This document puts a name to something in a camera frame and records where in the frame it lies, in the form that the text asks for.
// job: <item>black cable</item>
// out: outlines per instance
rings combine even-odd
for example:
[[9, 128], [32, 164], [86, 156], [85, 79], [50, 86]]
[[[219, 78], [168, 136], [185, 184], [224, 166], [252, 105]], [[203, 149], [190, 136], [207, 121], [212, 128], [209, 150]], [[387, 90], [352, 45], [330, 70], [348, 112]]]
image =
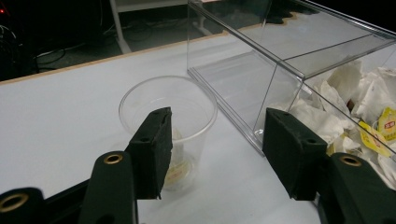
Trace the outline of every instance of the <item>black cable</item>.
[[17, 39], [17, 37], [15, 36], [14, 32], [12, 32], [12, 31], [11, 31], [10, 29], [8, 29], [6, 26], [0, 24], [0, 29], [1, 29], [1, 31], [2, 31], [2, 35], [5, 35], [5, 34], [6, 34], [6, 31], [7, 31], [7, 32], [9, 32], [9, 33], [14, 37], [14, 39]]
[[161, 29], [161, 30], [172, 30], [177, 28], [178, 26], [181, 26], [187, 22], [186, 19], [177, 19], [177, 20], [171, 20], [171, 21], [156, 21], [152, 24], [147, 23], [147, 26], [155, 29]]
[[[145, 21], [139, 20], [136, 21], [135, 24], [131, 25], [130, 27], [123, 28], [124, 30], [124, 37], [127, 40], [131, 41], [143, 41], [152, 36], [152, 27], [148, 26]], [[139, 38], [132, 38], [130, 37], [129, 33], [133, 33], [133, 36], [142, 35]]]
[[[39, 63], [39, 62], [37, 62], [37, 64], [49, 64], [49, 63], [55, 63], [55, 62], [61, 60], [61, 59], [64, 57], [64, 55], [66, 54], [66, 49], [57, 49], [57, 50], [51, 52], [50, 54], [55, 53], [55, 52], [58, 52], [58, 51], [60, 51], [60, 50], [62, 51], [62, 55], [59, 56], [58, 58], [56, 58], [56, 59], [54, 59], [54, 60], [52, 60], [52, 61], [49, 61], [49, 62], [44, 62], [44, 63]], [[45, 55], [41, 55], [41, 56], [36, 56], [36, 58], [48, 56], [48, 55], [50, 55], [50, 54], [45, 54]]]
[[40, 67], [38, 66], [38, 62], [37, 62], [37, 57], [34, 57], [35, 60], [35, 72], [41, 73], [41, 70], [56, 70], [57, 68], [52, 68], [52, 67]]
[[12, 62], [14, 62], [14, 50], [12, 45], [6, 40], [0, 39], [0, 53], [8, 56]]
[[106, 29], [105, 31], [103, 31], [103, 35], [104, 35], [104, 36], [114, 35], [114, 34], [111, 34], [111, 33], [115, 33], [114, 26], [115, 26], [115, 24], [113, 23], [108, 29]]

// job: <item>dark floor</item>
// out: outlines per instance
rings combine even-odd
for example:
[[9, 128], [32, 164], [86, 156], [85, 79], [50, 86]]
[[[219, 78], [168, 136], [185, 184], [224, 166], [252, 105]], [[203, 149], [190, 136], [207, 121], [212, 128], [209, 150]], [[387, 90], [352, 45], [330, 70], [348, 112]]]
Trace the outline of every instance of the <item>dark floor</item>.
[[[124, 38], [132, 52], [187, 39], [187, 18], [157, 18], [155, 21], [144, 18], [129, 21], [124, 19], [121, 24]], [[80, 43], [39, 55], [37, 57], [39, 71], [45, 72], [121, 55], [114, 25], [105, 30], [104, 35], [105, 39], [100, 45]]]
[[[187, 6], [124, 12], [120, 13], [120, 22], [124, 38], [132, 52], [187, 40]], [[104, 13], [101, 23], [100, 41], [73, 41], [56, 47], [43, 41], [42, 46], [48, 45], [47, 49], [37, 53], [33, 60], [29, 57], [29, 63], [16, 65], [26, 67], [22, 72], [15, 72], [19, 68], [17, 67], [10, 72], [10, 76], [7, 76], [5, 73], [10, 70], [2, 69], [4, 60], [0, 57], [0, 73], [3, 73], [0, 80], [29, 76], [121, 55], [111, 12], [107, 10]]]

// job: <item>white table surface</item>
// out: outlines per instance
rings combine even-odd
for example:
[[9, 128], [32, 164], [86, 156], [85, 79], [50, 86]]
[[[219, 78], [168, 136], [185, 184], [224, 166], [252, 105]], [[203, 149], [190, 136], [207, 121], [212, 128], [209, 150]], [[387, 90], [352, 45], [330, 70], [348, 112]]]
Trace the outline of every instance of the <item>white table surface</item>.
[[[150, 77], [187, 76], [186, 51], [180, 43], [0, 83], [0, 193], [34, 187], [47, 198], [88, 179], [99, 156], [132, 137], [119, 121], [124, 93]], [[320, 223], [221, 112], [205, 145], [195, 185], [138, 201], [140, 223]]]

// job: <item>cable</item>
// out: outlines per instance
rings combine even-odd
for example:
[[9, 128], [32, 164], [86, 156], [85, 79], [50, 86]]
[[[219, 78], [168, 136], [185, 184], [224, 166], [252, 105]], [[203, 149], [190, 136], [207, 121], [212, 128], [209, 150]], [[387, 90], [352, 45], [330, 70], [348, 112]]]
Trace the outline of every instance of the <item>cable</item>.
[[6, 40], [0, 39], [0, 53], [4, 53], [4, 55], [10, 57], [11, 61], [14, 62], [15, 52], [11, 44]]
[[[125, 30], [124, 32], [125, 39], [136, 42], [150, 38], [153, 33], [152, 27], [148, 26], [147, 23], [142, 20], [135, 21], [134, 24], [129, 25], [127, 27], [123, 27], [122, 29]], [[130, 35], [128, 35], [128, 33], [133, 33], [132, 36], [137, 36], [137, 35], [142, 35], [142, 36], [139, 38], [131, 38]]]
[[147, 23], [147, 26], [150, 26], [155, 29], [174, 29], [180, 25], [184, 25], [187, 22], [185, 19], [177, 19], [177, 20], [169, 20], [169, 21], [157, 21], [154, 23]]
[[[65, 48], [64, 50], [76, 49], [76, 48], [79, 48], [79, 47], [84, 46], [84, 45], [85, 45], [85, 43], [80, 43], [80, 44], [77, 44], [75, 46], [72, 46], [72, 47], [69, 47], [69, 48]], [[51, 50], [51, 51], [48, 51], [48, 52], [40, 53], [40, 54], [36, 55], [34, 58], [39, 58], [39, 57], [42, 57], [42, 56], [46, 56], [46, 55], [49, 55], [51, 53], [57, 52], [59, 50], [63, 50], [63, 49], [55, 49], [55, 50]]]
[[112, 25], [110, 26], [110, 28], [108, 28], [106, 31], [104, 31], [104, 32], [103, 32], [103, 35], [106, 35], [108, 32], [110, 32], [111, 29], [113, 29], [113, 27], [114, 27], [114, 24], [112, 24]]
[[58, 50], [53, 51], [52, 53], [58, 52], [58, 51], [60, 51], [60, 50], [62, 51], [62, 55], [59, 56], [58, 58], [56, 58], [56, 59], [54, 59], [54, 60], [52, 60], [52, 61], [49, 61], [49, 62], [37, 63], [37, 64], [49, 64], [49, 63], [55, 63], [55, 62], [61, 60], [61, 59], [64, 57], [64, 55], [66, 54], [66, 49], [58, 49]]
[[12, 36], [14, 36], [14, 39], [17, 39], [17, 37], [15, 36], [14, 32], [12, 32], [12, 31], [11, 31], [10, 29], [8, 29], [6, 26], [0, 25], [0, 28], [1, 28], [1, 30], [2, 30], [2, 34], [3, 34], [3, 35], [5, 34], [5, 30], [4, 30], [4, 29], [6, 29], [7, 31], [9, 31], [9, 32], [12, 34]]

